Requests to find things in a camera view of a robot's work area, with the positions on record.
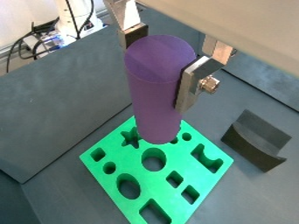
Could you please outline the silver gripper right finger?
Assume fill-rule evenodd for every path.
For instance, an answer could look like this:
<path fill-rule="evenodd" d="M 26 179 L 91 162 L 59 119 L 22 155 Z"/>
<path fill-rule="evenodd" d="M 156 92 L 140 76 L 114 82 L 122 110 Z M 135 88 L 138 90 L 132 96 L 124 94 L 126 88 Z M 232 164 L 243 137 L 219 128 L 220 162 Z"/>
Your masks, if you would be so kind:
<path fill-rule="evenodd" d="M 203 55 L 182 70 L 175 109 L 183 114 L 202 92 L 214 94 L 220 81 L 212 76 L 228 63 L 234 47 L 207 35 L 202 45 Z"/>

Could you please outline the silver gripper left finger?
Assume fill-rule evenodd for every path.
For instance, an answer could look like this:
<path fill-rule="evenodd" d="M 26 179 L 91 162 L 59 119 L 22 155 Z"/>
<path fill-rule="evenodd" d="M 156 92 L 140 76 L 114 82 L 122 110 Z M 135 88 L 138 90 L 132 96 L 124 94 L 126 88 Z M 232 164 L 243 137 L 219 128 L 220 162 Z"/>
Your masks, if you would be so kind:
<path fill-rule="evenodd" d="M 119 44 L 126 50 L 139 39 L 148 35 L 148 25 L 142 22 L 136 0 L 104 0 L 104 5 L 118 25 Z"/>

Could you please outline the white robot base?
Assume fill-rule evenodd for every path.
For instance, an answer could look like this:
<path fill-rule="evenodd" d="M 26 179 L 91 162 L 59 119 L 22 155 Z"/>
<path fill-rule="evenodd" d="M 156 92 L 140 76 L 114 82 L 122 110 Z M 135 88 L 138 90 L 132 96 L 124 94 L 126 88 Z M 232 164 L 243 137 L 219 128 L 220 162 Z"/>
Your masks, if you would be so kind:
<path fill-rule="evenodd" d="M 59 12 L 55 31 L 64 45 L 74 43 L 103 28 L 94 0 L 55 0 L 55 4 Z"/>

